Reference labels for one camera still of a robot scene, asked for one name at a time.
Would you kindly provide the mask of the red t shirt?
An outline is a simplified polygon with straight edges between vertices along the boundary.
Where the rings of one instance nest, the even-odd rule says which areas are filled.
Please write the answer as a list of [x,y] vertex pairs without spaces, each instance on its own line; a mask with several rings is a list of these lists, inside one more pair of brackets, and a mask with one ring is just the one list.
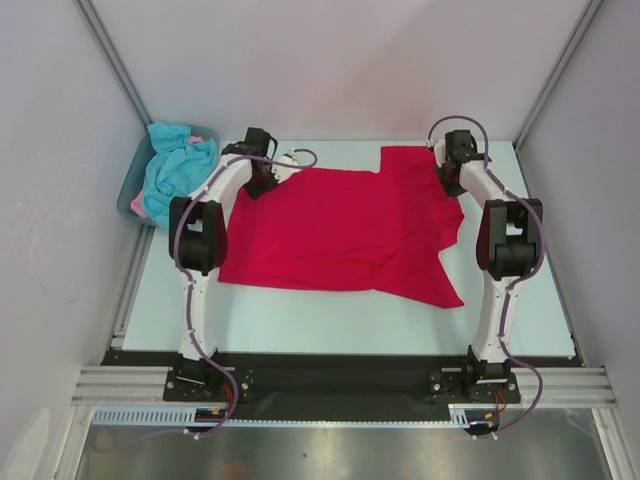
[[464,214],[425,147],[385,146],[378,172],[313,167],[252,199],[240,191],[219,273],[230,284],[376,290],[443,309],[463,306],[439,258]]

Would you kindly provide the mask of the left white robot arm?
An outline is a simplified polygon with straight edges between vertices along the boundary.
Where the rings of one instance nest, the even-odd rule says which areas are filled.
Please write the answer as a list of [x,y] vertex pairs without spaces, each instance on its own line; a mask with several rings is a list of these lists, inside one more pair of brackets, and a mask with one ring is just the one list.
[[181,272],[185,331],[179,354],[198,362],[217,351],[207,325],[209,283],[226,259],[229,240],[225,212],[240,191],[252,199],[278,185],[271,162],[278,141],[266,130],[250,127],[245,138],[223,148],[217,166],[200,186],[170,204],[169,254]]

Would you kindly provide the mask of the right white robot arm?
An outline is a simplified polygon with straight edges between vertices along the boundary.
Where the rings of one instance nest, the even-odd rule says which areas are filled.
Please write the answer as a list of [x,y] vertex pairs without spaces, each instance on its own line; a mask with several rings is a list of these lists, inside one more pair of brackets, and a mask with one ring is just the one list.
[[514,364],[509,344],[517,297],[544,261],[543,207],[540,200],[520,198],[504,185],[470,131],[448,132],[431,150],[446,195],[468,193],[482,208],[476,262],[484,293],[461,388],[469,399],[484,401],[498,382],[508,380]]

